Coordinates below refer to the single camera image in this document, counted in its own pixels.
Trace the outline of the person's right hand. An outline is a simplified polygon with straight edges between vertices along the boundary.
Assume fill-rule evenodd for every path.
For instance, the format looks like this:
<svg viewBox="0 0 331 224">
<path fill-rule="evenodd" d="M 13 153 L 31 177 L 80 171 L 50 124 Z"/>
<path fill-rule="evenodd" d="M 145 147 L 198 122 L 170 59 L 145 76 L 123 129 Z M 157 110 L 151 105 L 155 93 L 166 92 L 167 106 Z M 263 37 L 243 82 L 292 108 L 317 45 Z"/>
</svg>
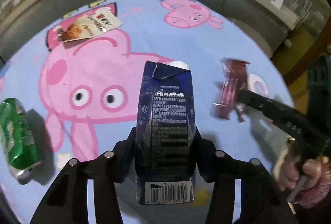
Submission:
<svg viewBox="0 0 331 224">
<path fill-rule="evenodd" d="M 284 147 L 272 174 L 282 191 L 292 192 L 294 197 L 289 202 L 293 205 L 311 209 L 330 196 L 330 158 L 304 161 L 295 140 Z"/>
</svg>

